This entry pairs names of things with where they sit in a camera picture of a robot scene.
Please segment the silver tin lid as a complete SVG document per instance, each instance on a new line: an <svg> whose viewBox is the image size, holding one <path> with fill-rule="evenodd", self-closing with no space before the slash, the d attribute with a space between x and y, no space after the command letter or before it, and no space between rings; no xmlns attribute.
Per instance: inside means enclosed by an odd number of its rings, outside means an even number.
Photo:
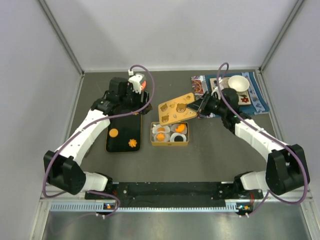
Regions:
<svg viewBox="0 0 320 240"><path fill-rule="evenodd" d="M158 105L159 123L162 126L180 123L197 117L195 110L187 108L188 104L196 100L195 95L190 92Z"/></svg>

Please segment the orange fish cookie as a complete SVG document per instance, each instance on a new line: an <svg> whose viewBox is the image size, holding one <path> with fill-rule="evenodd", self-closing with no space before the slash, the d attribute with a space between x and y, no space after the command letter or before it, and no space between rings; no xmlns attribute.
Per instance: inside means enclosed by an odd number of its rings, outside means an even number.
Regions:
<svg viewBox="0 0 320 240"><path fill-rule="evenodd" d="M187 130L187 127L185 124L179 124L176 128L175 128L175 131L177 133L182 133L184 134L184 132Z"/></svg>

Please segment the black round cookie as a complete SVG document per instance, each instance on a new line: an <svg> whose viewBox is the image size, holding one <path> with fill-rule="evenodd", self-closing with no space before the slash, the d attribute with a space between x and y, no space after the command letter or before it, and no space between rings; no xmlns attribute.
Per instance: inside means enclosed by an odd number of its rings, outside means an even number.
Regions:
<svg viewBox="0 0 320 240"><path fill-rule="evenodd" d="M184 137L182 135L176 135L173 140L174 142L183 142Z"/></svg>

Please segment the orange figure cookie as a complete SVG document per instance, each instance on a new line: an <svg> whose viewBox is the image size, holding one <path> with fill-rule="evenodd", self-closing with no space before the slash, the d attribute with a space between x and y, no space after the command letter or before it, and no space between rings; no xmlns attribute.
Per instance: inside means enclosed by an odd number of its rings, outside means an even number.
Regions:
<svg viewBox="0 0 320 240"><path fill-rule="evenodd" d="M159 127L156 131L158 133L160 133L160 132L164 132L165 133L167 131L167 129L165 127Z"/></svg>

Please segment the orange star flower cookie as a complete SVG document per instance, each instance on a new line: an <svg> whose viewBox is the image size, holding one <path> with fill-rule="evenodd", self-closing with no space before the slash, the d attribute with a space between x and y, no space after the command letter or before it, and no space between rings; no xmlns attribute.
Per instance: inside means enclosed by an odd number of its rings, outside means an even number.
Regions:
<svg viewBox="0 0 320 240"><path fill-rule="evenodd" d="M168 135L166 133L160 132L155 135L155 140L157 142L166 142L168 140Z"/></svg>

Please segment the silver metal tongs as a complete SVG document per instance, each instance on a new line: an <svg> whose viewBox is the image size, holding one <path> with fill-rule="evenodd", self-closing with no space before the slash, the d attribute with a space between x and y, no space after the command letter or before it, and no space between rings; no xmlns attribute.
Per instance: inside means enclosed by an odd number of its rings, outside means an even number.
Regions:
<svg viewBox="0 0 320 240"><path fill-rule="evenodd" d="M86 151L86 153L85 153L85 155L84 155L84 158L86 158L86 157L89 155L90 151L91 151L91 147L88 148L88 150Z"/></svg>

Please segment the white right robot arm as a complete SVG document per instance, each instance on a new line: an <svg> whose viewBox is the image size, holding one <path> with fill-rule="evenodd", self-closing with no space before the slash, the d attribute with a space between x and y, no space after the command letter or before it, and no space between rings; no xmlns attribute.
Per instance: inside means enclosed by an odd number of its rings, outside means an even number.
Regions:
<svg viewBox="0 0 320 240"><path fill-rule="evenodd" d="M280 196L300 187L307 187L310 176L303 148L288 145L267 133L255 121L239 110L238 95L232 88L221 91L221 98L206 92L187 108L200 115L214 114L221 117L226 129L247 142L265 160L266 169L246 172L236 176L233 192L245 198L252 190L269 190Z"/></svg>

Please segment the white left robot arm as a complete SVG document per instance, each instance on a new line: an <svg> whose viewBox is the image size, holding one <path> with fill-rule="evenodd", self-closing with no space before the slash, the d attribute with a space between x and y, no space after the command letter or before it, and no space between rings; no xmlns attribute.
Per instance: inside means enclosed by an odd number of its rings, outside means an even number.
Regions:
<svg viewBox="0 0 320 240"><path fill-rule="evenodd" d="M112 119L149 112L151 101L146 85L146 77L142 73L135 73L128 79L112 78L109 89L93 102L83 122L68 140L55 151L45 153L42 185L50 184L71 195L96 191L102 198L109 198L114 191L112 178L102 173L83 171L81 163Z"/></svg>

